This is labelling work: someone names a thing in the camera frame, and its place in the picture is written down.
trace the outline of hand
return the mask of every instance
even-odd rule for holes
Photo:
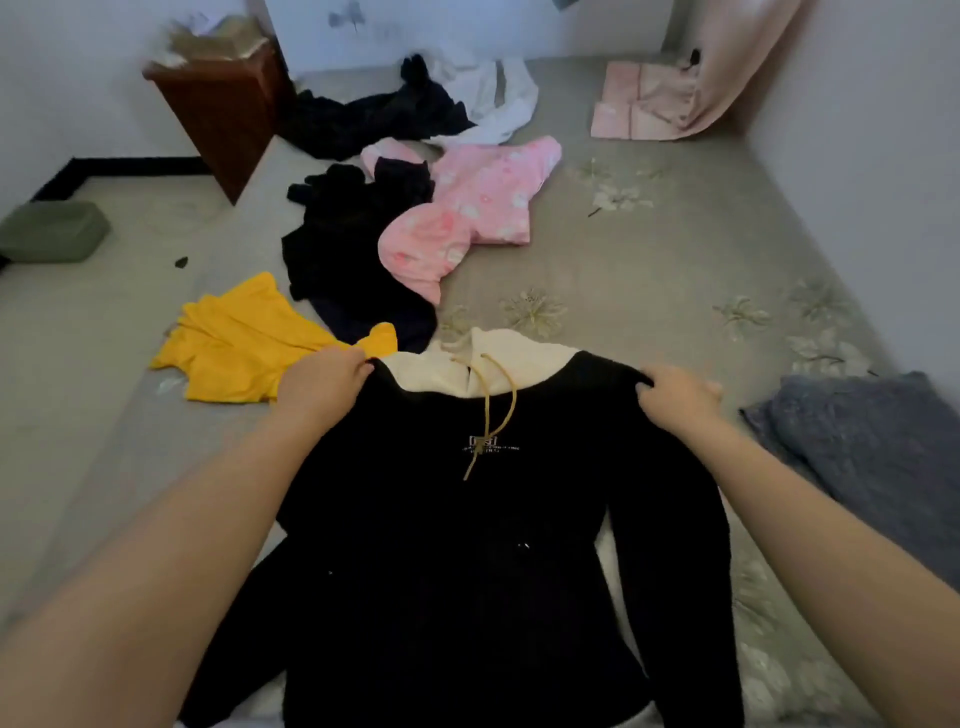
[[[339,423],[373,371],[362,349],[327,347],[305,356],[280,380],[274,413],[309,428],[317,439]]]
[[[677,437],[693,426],[720,421],[723,387],[680,367],[654,365],[641,369],[654,386],[636,386],[640,407],[650,421]]]

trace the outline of black baseboard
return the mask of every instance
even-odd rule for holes
[[[90,177],[172,177],[209,174],[213,173],[206,166],[206,162],[199,157],[74,157],[52,180],[39,189],[33,197],[33,202],[69,200]]]

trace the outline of black clothing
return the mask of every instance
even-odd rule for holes
[[[426,163],[382,158],[370,184],[358,167],[334,164],[292,185],[287,199],[306,206],[303,225],[283,238],[294,300],[310,299],[333,334],[348,344],[390,322],[402,352],[426,349],[437,330],[437,311],[395,279],[377,251],[390,223],[433,199]]]
[[[520,390],[465,482],[483,399],[407,392],[374,366],[206,651],[189,728],[284,668],[290,728],[608,728],[651,697],[667,726],[743,724],[723,505],[637,406],[643,375],[577,353]],[[495,424],[510,401],[492,397]],[[643,668],[594,547],[608,508]]]
[[[454,104],[443,86],[430,81],[421,56],[403,62],[400,78],[405,84],[399,91],[349,104],[303,91],[277,133],[317,159],[343,161],[387,136],[427,139],[475,126],[463,103]]]

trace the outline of forearm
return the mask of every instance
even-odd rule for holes
[[[960,595],[732,425],[681,436],[877,709],[898,725],[960,725]]]
[[[268,416],[105,545],[11,635],[0,724],[171,725],[318,436]]]

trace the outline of gray cloth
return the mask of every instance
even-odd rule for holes
[[[741,414],[765,448],[960,591],[960,417],[926,375],[788,376]]]

